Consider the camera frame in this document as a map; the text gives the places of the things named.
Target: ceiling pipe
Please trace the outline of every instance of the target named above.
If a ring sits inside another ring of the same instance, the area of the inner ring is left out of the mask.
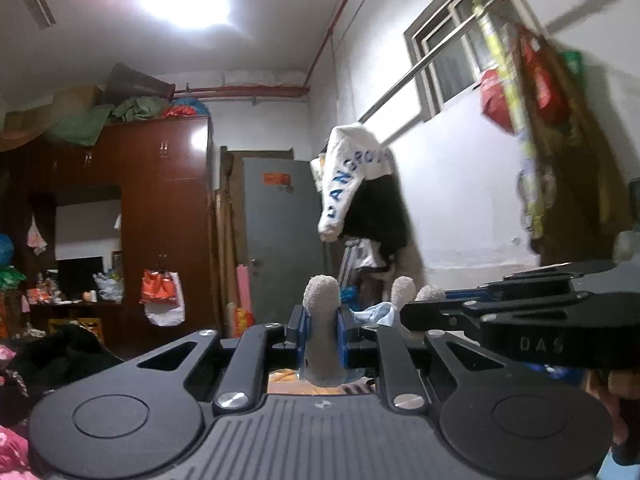
[[[309,69],[309,72],[306,74],[306,79],[305,79],[305,83],[304,86],[308,86],[309,85],[309,80],[311,79],[311,75],[313,74],[316,65],[318,64],[318,61],[320,59],[320,56],[322,56],[322,51],[324,51],[324,48],[326,47],[326,44],[329,42],[329,39],[331,38],[332,34],[334,33],[334,29],[335,26],[338,23],[338,20],[340,20],[340,17],[342,16],[342,12],[344,11],[344,7],[347,6],[347,3],[349,3],[349,0],[342,0],[340,2],[340,5],[338,6],[338,9],[335,11],[334,14],[334,18],[331,21],[331,24],[329,25],[329,28],[326,30],[326,34],[324,35],[324,39],[322,40],[322,43],[320,44],[320,49],[318,50],[318,53],[316,54],[316,57],[314,58],[314,62],[311,64],[311,68]]]
[[[307,86],[294,85],[246,85],[246,86],[215,86],[209,88],[186,88],[176,90],[175,96],[195,97],[199,99],[225,98],[283,98],[301,99],[309,95]]]

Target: red sticker on door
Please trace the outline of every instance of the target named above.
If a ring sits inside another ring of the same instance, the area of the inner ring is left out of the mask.
[[[265,186],[290,186],[291,175],[289,173],[263,173],[262,182]]]

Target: ceiling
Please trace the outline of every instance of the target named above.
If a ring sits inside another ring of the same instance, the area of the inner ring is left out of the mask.
[[[338,3],[229,1],[229,24],[184,30],[147,14],[137,0],[47,0],[57,24],[39,30],[22,0],[0,0],[0,99],[15,105],[101,82],[116,62],[148,74],[306,72]],[[188,1],[175,5],[194,11]]]

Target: black monitor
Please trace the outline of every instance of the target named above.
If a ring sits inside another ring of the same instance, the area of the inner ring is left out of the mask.
[[[58,260],[58,286],[68,300],[82,300],[82,293],[97,290],[94,274],[103,272],[101,256]]]

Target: window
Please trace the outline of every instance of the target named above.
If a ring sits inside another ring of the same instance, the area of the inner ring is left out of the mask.
[[[467,18],[473,15],[473,0],[435,0],[407,30],[405,37],[414,64]],[[521,0],[511,0],[498,12],[511,21],[535,28],[530,12]],[[498,31],[506,20],[492,14]],[[434,116],[461,92],[473,88],[482,73],[494,64],[482,32],[474,25],[468,33],[438,54],[416,78],[424,111]]]

